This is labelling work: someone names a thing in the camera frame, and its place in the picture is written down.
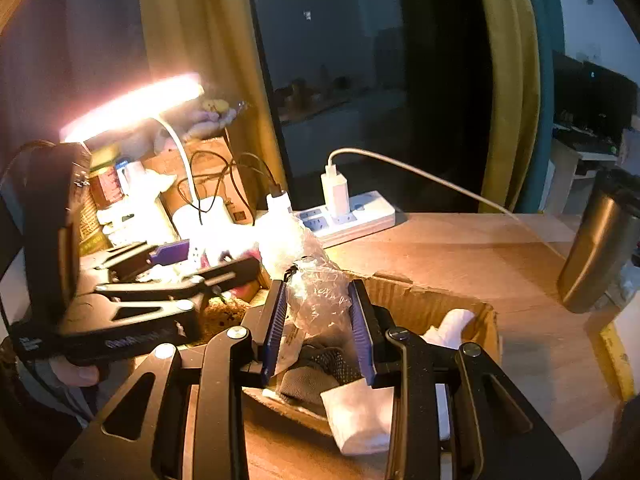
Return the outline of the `person's left hand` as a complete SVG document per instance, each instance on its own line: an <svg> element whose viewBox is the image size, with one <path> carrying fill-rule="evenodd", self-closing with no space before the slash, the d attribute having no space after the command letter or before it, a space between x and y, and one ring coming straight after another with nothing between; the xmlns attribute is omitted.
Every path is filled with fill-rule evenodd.
<svg viewBox="0 0 640 480"><path fill-rule="evenodd" d="M55 356L49 360L49 364L56 378L70 387L86 388L100 382L100 371L94 365L76 366L64 356Z"/></svg>

